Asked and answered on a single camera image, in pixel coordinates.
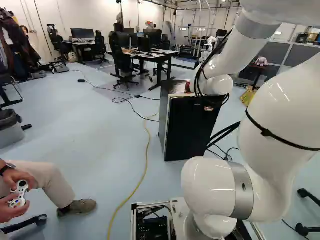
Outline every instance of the light blue floor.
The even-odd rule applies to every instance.
[[[116,78],[103,71],[73,63],[72,70],[81,70],[96,86],[112,86]],[[173,68],[177,79],[188,79],[192,71]],[[107,90],[93,88],[83,79],[81,72],[70,71],[49,74],[46,78],[20,84],[24,102],[12,108],[23,117],[24,124],[33,128],[26,138],[8,148],[0,150],[0,157],[11,160],[56,163],[70,182],[76,197],[97,201],[96,212],[88,216],[70,216],[62,220],[56,217],[56,207],[41,190],[33,190],[26,197],[31,206],[27,214],[14,219],[11,224],[30,217],[47,214],[46,228],[32,232],[26,238],[29,227],[15,234],[14,239],[32,240],[102,240],[106,239],[108,224],[117,205],[134,189],[143,173],[145,148],[148,135],[143,121],[136,116],[128,103],[111,102],[117,95]],[[146,86],[149,79],[141,80]],[[229,102],[221,109],[214,131],[242,119],[245,107],[239,100],[243,89],[235,87]],[[15,93],[8,87],[11,99]],[[160,88],[147,91],[144,96],[160,97]],[[143,116],[158,111],[159,102],[142,98],[132,99],[134,108]],[[149,147],[149,168],[144,182],[117,215],[111,234],[112,240],[127,240],[130,237],[130,203],[167,201],[182,196],[180,173],[185,161],[164,162],[158,124],[149,122],[152,139]],[[227,150],[237,146],[237,133],[222,140],[219,145]],[[238,151],[230,152],[236,162],[243,159]],[[294,191],[304,187],[320,197],[319,161],[311,161],[297,176]],[[320,208],[309,200],[301,200],[293,193],[292,206],[286,217],[295,226],[302,222],[307,226],[320,225]],[[283,223],[261,224],[268,240],[303,239]],[[309,239],[319,239],[319,234]]]

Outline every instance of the wheel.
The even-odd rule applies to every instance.
[[[305,190],[304,188],[299,189],[297,192],[298,192],[298,195],[303,199],[308,196],[308,191]]]
[[[301,223],[298,223],[295,226],[295,231],[303,237],[306,237],[309,234],[309,230],[305,226],[303,226]]]
[[[36,224],[38,227],[44,226],[44,225],[46,225],[46,223],[47,223],[47,219],[48,219],[48,216],[47,216],[47,215],[45,215],[45,214],[40,215],[40,216],[38,216],[38,220],[36,221],[35,224]]]

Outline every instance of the game controller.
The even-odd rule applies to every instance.
[[[26,180],[20,180],[16,183],[16,190],[10,189],[13,194],[19,194],[18,197],[14,198],[12,201],[8,201],[9,208],[21,208],[26,205],[25,194],[29,188],[28,182]]]

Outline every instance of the gray trash bin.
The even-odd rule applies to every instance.
[[[22,118],[13,109],[0,111],[0,149],[19,142],[25,137]]]

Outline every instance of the robotic arm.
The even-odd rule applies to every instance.
[[[201,91],[229,93],[233,82],[226,74],[244,69],[281,22],[320,24],[315,11],[320,1],[296,3],[241,0],[243,14],[222,54],[204,66],[208,80],[201,73]],[[237,219],[273,222],[287,213],[296,174],[320,150],[319,63],[317,54],[257,91],[238,130],[244,165],[194,157],[183,167],[182,188],[190,218],[205,236],[227,236]]]

